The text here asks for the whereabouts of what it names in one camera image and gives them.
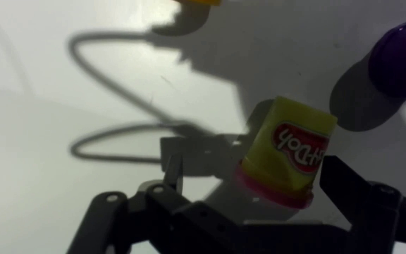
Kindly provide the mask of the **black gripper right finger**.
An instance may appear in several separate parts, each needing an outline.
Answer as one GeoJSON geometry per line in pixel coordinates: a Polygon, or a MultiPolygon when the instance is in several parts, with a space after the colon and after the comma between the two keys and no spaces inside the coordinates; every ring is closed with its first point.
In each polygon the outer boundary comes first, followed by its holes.
{"type": "Polygon", "coordinates": [[[406,196],[364,179],[339,156],[323,159],[320,187],[351,223],[344,254],[392,254],[406,242],[406,196]]]}

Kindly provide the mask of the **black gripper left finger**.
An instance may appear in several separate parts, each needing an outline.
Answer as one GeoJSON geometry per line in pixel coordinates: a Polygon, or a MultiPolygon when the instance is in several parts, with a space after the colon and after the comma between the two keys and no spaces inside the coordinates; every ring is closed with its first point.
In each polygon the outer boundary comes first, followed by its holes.
{"type": "Polygon", "coordinates": [[[131,254],[148,241],[160,254],[240,254],[239,227],[165,183],[131,197],[103,192],[88,207],[67,254],[131,254]]]}

